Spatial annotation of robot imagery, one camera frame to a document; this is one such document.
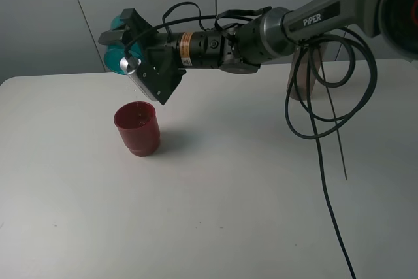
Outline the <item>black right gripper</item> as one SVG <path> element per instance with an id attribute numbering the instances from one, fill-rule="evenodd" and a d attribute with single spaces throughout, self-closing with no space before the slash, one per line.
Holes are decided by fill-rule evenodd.
<path id="1" fill-rule="evenodd" d="M 152 65 L 171 63 L 178 69 L 209 68 L 209 32 L 190 31 L 180 33 L 156 33 L 152 26 L 134 8 L 126 8 L 120 14 L 124 29 L 101 33 L 99 44 L 125 46 L 131 36 L 150 36 L 143 43 L 143 54 Z"/>

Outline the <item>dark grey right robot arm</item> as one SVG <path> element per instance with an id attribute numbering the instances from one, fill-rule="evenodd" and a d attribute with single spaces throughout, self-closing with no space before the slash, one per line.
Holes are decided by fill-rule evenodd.
<path id="1" fill-rule="evenodd" d="M 232 9 L 199 32 L 174 33 L 168 21 L 152 26 L 134 9 L 124 10 L 120 19 L 99 37 L 99 44 L 120 51 L 117 65 L 133 58 L 154 67 L 171 63 L 178 69 L 255 73 L 262 63 L 347 25 L 370 38 L 382 36 L 403 56 L 417 57 L 417 0 L 313 0 L 296 10 Z"/>

